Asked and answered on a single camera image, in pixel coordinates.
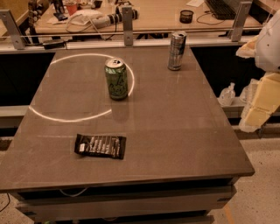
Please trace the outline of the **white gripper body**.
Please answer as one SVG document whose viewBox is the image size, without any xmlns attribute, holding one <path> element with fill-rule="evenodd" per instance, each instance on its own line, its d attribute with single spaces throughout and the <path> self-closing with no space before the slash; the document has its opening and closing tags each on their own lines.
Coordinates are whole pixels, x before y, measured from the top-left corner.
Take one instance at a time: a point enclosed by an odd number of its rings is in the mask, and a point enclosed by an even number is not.
<svg viewBox="0 0 280 224">
<path fill-rule="evenodd" d="M 255 43 L 255 65 L 266 72 L 280 72 L 280 10 L 259 33 Z"/>
</svg>

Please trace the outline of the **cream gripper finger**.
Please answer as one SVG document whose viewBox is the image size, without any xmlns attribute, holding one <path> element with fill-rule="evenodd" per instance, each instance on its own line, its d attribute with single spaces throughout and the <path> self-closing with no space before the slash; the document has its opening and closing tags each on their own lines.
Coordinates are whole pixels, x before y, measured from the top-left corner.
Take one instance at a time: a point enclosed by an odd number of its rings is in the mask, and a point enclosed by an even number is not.
<svg viewBox="0 0 280 224">
<path fill-rule="evenodd" d="M 280 73 L 267 72 L 248 89 L 248 101 L 241 113 L 239 129 L 254 132 L 260 129 L 280 107 Z"/>
<path fill-rule="evenodd" d="M 248 59 L 254 58 L 256 55 L 256 41 L 258 36 L 254 36 L 250 41 L 241 46 L 235 53 L 236 56 Z"/>
</svg>

